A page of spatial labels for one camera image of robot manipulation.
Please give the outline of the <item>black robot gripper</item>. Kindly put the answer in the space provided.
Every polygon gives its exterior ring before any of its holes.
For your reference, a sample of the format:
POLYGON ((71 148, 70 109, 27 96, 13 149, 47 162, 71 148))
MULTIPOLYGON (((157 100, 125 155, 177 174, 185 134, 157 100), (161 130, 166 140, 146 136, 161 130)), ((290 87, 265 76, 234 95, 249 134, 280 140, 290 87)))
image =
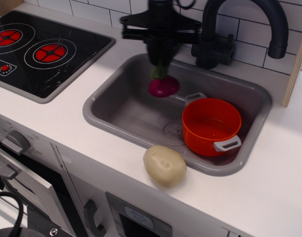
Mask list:
POLYGON ((148 9, 142 13, 120 18, 125 39, 142 40, 147 44, 147 52, 152 65, 158 66, 161 44, 171 41, 164 53, 164 66, 179 52, 181 43, 196 43, 202 23, 176 12, 172 0, 149 0, 148 9))

